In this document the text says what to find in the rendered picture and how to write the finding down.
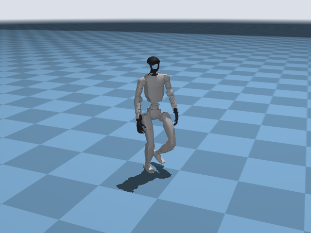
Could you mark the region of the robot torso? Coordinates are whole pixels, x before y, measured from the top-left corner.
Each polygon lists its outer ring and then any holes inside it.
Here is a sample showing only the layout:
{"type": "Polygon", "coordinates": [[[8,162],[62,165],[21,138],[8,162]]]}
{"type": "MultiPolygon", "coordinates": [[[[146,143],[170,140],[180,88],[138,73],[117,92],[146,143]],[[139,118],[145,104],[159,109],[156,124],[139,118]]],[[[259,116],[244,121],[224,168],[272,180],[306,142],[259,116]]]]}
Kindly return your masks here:
{"type": "Polygon", "coordinates": [[[162,101],[164,96],[164,76],[163,74],[156,73],[158,75],[152,76],[153,73],[145,75],[147,82],[144,85],[144,95],[147,98],[147,101],[151,102],[151,106],[147,108],[152,120],[159,119],[161,116],[161,109],[159,109],[159,103],[162,101]],[[150,75],[151,74],[151,75],[150,75]]]}

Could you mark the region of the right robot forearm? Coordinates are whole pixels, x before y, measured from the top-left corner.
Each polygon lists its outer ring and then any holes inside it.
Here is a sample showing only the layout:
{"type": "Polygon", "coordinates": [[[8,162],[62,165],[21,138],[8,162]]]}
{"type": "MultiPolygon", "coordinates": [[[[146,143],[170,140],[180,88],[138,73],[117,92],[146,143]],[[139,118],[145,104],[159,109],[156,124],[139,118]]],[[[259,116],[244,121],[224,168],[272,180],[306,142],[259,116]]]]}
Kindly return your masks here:
{"type": "Polygon", "coordinates": [[[141,103],[138,102],[139,100],[139,97],[138,96],[135,96],[135,99],[134,99],[134,106],[135,106],[135,113],[136,113],[136,119],[139,118],[139,115],[141,115],[141,103]]]}

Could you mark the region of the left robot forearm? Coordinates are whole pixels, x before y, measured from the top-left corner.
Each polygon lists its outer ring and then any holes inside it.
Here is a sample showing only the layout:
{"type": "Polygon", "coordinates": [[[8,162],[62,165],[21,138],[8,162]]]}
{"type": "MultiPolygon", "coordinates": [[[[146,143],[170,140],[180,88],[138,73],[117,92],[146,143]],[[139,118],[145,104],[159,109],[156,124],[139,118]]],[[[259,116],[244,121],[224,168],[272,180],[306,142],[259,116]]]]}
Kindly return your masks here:
{"type": "MultiPolygon", "coordinates": [[[[173,92],[173,91],[172,91],[173,92]]],[[[169,98],[170,102],[171,102],[171,106],[172,108],[176,108],[177,111],[178,111],[178,108],[177,108],[177,104],[176,104],[176,101],[175,101],[175,96],[174,96],[174,93],[173,93],[173,96],[169,98]]],[[[174,111],[174,110],[173,110],[174,111]]]]}

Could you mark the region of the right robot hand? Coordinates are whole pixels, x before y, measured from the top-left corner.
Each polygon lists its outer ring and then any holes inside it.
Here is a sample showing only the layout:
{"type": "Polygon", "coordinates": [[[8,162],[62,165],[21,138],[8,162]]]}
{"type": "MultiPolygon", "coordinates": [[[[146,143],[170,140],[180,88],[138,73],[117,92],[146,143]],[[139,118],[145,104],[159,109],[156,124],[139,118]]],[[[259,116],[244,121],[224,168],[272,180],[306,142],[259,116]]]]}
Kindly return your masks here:
{"type": "MultiPolygon", "coordinates": [[[[139,115],[139,118],[136,119],[136,121],[137,121],[137,132],[138,132],[138,133],[143,133],[143,132],[145,132],[145,131],[143,130],[143,127],[142,127],[142,126],[144,126],[143,123],[142,123],[142,115],[139,115]]],[[[144,126],[144,128],[146,128],[146,127],[144,126]]]]}

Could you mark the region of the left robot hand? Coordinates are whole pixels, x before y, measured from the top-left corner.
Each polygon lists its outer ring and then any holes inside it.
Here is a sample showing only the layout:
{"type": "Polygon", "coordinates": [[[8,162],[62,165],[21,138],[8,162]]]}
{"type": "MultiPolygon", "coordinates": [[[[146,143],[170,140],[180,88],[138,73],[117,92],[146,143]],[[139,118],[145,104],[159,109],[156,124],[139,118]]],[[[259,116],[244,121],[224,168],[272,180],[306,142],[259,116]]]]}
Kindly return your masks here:
{"type": "Polygon", "coordinates": [[[175,113],[175,122],[176,122],[176,123],[174,123],[174,126],[175,126],[178,123],[178,111],[177,111],[176,108],[174,108],[173,110],[174,110],[174,113],[175,113]]]}

